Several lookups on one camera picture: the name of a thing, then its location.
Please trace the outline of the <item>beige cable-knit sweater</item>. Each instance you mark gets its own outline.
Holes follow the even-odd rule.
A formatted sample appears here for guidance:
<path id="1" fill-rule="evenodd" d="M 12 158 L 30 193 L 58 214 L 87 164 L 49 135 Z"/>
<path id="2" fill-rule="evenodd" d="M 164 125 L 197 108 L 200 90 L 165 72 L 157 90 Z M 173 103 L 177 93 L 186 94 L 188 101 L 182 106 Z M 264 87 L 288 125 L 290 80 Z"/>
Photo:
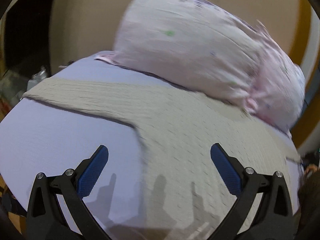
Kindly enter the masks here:
<path id="1" fill-rule="evenodd" d="M 132 126 L 143 146 L 141 239 L 204 239 L 235 202 L 210 159 L 218 142 L 264 174 L 299 161 L 292 140 L 240 109 L 175 87 L 51 77 L 26 98 Z"/>

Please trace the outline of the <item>lavender bed sheet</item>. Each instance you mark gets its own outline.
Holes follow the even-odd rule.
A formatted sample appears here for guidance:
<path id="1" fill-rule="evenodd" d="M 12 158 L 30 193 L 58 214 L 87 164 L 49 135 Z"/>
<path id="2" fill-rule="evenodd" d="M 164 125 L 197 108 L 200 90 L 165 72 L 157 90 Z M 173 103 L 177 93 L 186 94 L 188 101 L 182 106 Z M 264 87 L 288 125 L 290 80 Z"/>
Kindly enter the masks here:
<path id="1" fill-rule="evenodd" d="M 97 60 L 100 54 L 76 61 L 53 77 L 175 87 L 204 94 L 153 74 Z M 119 121 L 69 111 L 26 98 L 24 94 L 1 122 L 1 174 L 20 204 L 28 211 L 30 194 L 38 173 L 43 172 L 48 177 L 61 175 L 69 168 L 75 169 L 84 159 L 90 158 L 100 145 L 104 145 L 108 149 L 108 162 L 90 195 L 83 201 L 110 239 L 141 239 L 139 234 L 146 213 L 142 193 L 143 146 L 137 131 Z M 207 97 L 261 120 L 236 105 Z M 247 230 L 253 222 L 261 198 L 260 193 L 256 195 L 240 232 Z"/>

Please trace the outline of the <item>cluttered bedside table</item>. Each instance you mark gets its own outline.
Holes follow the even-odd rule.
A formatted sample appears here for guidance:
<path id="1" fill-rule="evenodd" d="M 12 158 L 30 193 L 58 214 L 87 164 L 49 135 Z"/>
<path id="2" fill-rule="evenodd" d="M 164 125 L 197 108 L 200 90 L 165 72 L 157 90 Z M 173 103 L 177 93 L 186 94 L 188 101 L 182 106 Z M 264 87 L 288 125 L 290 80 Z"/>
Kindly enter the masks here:
<path id="1" fill-rule="evenodd" d="M 1 78 L 1 101 L 12 109 L 22 100 L 22 96 L 26 91 L 48 77 L 44 67 L 41 67 L 41 70 L 34 74 L 31 79 L 8 70 Z"/>

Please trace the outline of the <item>pink floral pillow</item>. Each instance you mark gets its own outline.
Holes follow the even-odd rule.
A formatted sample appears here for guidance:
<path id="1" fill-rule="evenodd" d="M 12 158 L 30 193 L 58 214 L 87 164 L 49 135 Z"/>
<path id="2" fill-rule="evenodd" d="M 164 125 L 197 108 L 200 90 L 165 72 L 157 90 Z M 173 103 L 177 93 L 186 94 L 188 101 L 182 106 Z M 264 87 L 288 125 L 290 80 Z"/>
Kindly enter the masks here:
<path id="1" fill-rule="evenodd" d="M 265 26 L 207 0 L 133 0 L 113 52 L 97 60 L 203 92 L 284 133 L 303 109 L 304 74 Z"/>

